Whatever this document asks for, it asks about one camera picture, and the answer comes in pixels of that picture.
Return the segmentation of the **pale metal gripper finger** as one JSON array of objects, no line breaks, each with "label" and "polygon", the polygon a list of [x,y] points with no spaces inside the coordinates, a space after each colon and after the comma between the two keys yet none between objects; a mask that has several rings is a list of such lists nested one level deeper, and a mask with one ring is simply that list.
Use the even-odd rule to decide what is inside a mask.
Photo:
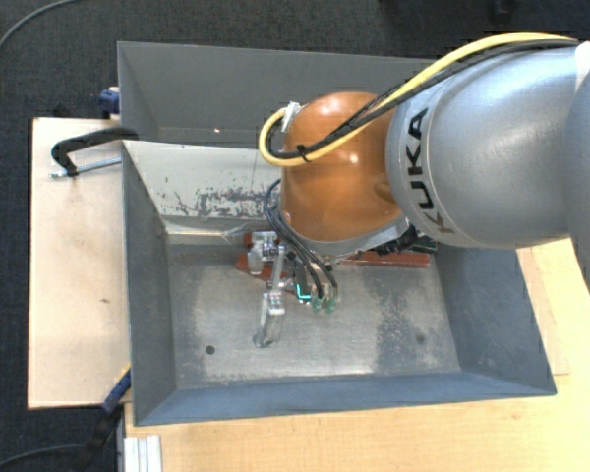
[{"label": "pale metal gripper finger", "polygon": [[274,231],[254,231],[248,243],[247,266],[251,275],[260,275],[267,263],[276,264],[278,256],[277,235]]},{"label": "pale metal gripper finger", "polygon": [[281,336],[286,307],[281,291],[268,291],[263,295],[260,326],[253,337],[258,348],[267,348]]}]

